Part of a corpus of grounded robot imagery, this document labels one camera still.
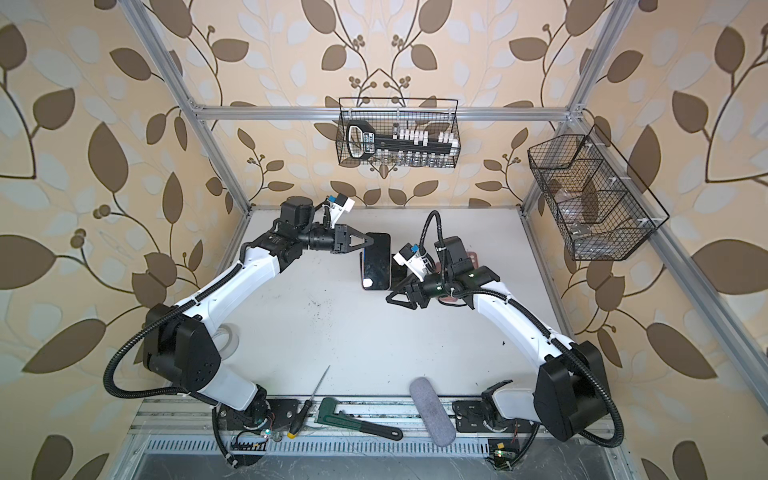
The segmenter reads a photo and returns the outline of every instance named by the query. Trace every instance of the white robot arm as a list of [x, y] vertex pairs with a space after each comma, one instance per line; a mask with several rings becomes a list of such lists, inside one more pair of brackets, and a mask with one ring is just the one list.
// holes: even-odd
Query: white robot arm
[[[244, 243], [233, 264], [204, 288], [174, 306], [157, 305], [147, 313], [143, 330], [123, 345], [104, 371], [104, 387], [118, 398], [182, 393], [212, 404], [222, 403], [242, 412], [248, 425], [259, 425], [266, 415], [266, 390], [221, 363], [211, 339], [221, 323], [251, 293], [298, 259], [303, 250], [348, 253], [367, 247], [373, 239], [341, 223], [354, 200], [338, 195], [318, 207], [305, 197], [291, 197], [281, 205], [272, 229]], [[324, 209], [323, 222], [313, 223]], [[352, 237], [363, 240], [352, 246]], [[114, 371], [128, 350], [144, 340], [144, 366], [169, 380], [171, 387], [131, 392], [114, 384]]]
[[[424, 240], [435, 218], [440, 271], [426, 253]], [[544, 324], [510, 293], [507, 286], [486, 266], [475, 268], [458, 237], [442, 237], [440, 214], [427, 218], [419, 244], [407, 243], [396, 255], [411, 273], [387, 296], [387, 302], [410, 309], [426, 308], [431, 298], [463, 299], [490, 319], [538, 371], [535, 389], [518, 388], [511, 380], [500, 382], [482, 394], [484, 422], [525, 419], [544, 425], [556, 438], [565, 441], [579, 433], [602, 446], [615, 447], [624, 436], [621, 417], [611, 400], [600, 351], [589, 342], [576, 344]], [[396, 297], [405, 295], [407, 301]], [[584, 429], [606, 413], [614, 420], [612, 439], [601, 439]]]

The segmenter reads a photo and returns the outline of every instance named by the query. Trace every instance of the white work surface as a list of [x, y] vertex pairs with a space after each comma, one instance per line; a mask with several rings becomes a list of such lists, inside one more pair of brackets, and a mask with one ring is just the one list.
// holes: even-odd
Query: white work surface
[[[418, 243], [430, 210], [356, 208], [341, 217], [357, 230], [392, 236], [395, 253]], [[272, 227], [278, 210], [255, 210], [243, 241]], [[458, 236], [480, 265], [496, 272], [518, 300], [559, 330], [516, 210], [441, 209], [445, 237]], [[435, 222], [426, 244], [435, 257]], [[359, 251], [305, 250], [259, 288], [225, 323], [240, 336], [225, 361], [270, 395], [408, 396], [419, 376], [442, 396], [476, 396], [496, 382], [535, 383], [534, 370], [489, 319], [432, 300], [424, 310], [389, 305], [388, 291], [360, 285]]]

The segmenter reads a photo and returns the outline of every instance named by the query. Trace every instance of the floral wallpaper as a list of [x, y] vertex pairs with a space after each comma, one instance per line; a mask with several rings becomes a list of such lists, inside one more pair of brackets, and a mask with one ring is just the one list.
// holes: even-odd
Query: floral wallpaper
[[[339, 165], [336, 125], [310, 121], [218, 121], [219, 145], [252, 204], [279, 205], [339, 192], [358, 205], [408, 207], [516, 205], [531, 186], [525, 151], [552, 135], [547, 122], [477, 121], [459, 125], [456, 168]], [[207, 184], [220, 195], [219, 182]]]
[[[107, 361], [213, 278], [240, 219], [147, 59], [114, 0], [0, 3], [6, 478], [106, 476], [138, 407], [104, 392]], [[137, 354], [118, 384], [157, 385]]]
[[197, 102], [563, 107], [607, 0], [147, 0]]
[[768, 352], [768, 3], [640, 2], [585, 110]]
[[[641, 0], [584, 110], [763, 348], [767, 6]], [[574, 262], [543, 199], [531, 218], [577, 339], [603, 353], [644, 477], [762, 478], [768, 417], [653, 248]]]
[[653, 247], [620, 263], [574, 262], [540, 211], [531, 222], [549, 273], [576, 340], [603, 353], [641, 478], [763, 478], [768, 415]]

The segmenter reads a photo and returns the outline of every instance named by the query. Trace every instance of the black wire basket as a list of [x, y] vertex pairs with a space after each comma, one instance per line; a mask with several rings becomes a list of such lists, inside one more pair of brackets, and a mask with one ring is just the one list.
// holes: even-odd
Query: black wire basket
[[[601, 148], [611, 142], [595, 127], [586, 135], [559, 135], [528, 149], [531, 172], [574, 260], [626, 260], [669, 213], [627, 164], [617, 171]], [[658, 211], [649, 211], [631, 193], [628, 182], [649, 194]]]
[[339, 165], [454, 168], [461, 151], [457, 107], [447, 98], [342, 97]]

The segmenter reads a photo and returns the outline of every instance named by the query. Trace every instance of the smartphone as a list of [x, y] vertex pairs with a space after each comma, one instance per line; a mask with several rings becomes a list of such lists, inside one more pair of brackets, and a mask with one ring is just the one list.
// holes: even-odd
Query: smartphone
[[373, 238], [360, 252], [360, 281], [364, 290], [389, 290], [392, 282], [392, 258], [389, 254], [389, 233], [366, 233]]

